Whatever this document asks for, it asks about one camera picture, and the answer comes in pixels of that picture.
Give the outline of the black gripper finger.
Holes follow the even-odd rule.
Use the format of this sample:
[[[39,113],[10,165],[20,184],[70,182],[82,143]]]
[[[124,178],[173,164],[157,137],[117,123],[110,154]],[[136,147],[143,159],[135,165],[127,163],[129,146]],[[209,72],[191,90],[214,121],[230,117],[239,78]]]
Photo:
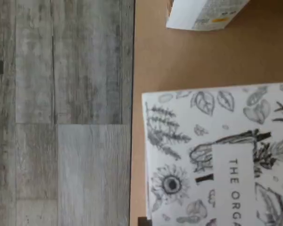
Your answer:
[[[152,221],[147,219],[146,217],[138,217],[137,220],[138,226],[152,226]]]

